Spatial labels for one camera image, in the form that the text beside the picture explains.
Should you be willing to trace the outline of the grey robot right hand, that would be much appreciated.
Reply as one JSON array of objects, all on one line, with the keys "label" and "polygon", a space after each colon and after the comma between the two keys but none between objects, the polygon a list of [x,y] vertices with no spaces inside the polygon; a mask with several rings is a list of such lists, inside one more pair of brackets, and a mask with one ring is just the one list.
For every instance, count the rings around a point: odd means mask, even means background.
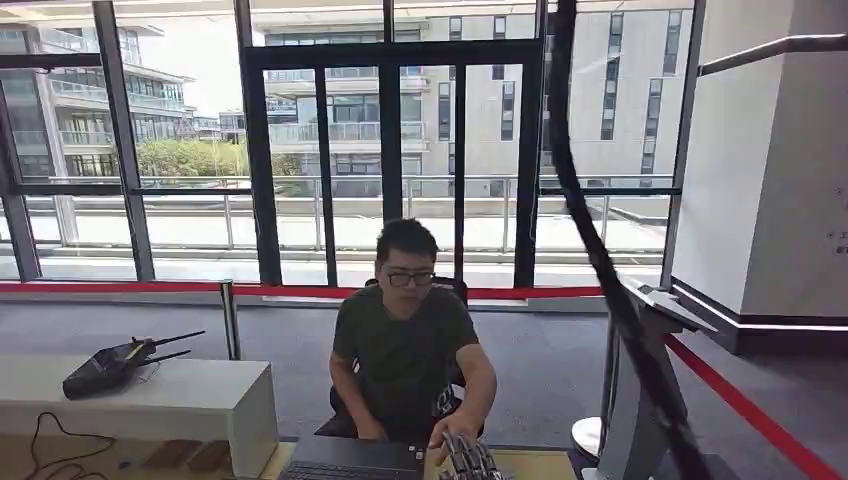
[{"label": "grey robot right hand", "polygon": [[510,476],[499,469],[488,447],[464,438],[446,437],[451,469],[438,474],[440,480],[506,480]]}]

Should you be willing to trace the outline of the person's left hand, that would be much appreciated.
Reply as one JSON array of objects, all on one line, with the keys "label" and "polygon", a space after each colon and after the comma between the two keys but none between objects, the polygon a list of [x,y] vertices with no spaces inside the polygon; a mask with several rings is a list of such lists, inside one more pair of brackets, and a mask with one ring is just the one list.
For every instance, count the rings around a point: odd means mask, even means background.
[{"label": "person's left hand", "polygon": [[428,443],[428,450],[433,454],[433,462],[441,466],[449,456],[446,437],[464,438],[469,444],[475,443],[481,426],[481,420],[477,416],[459,410],[439,420],[434,426]]}]

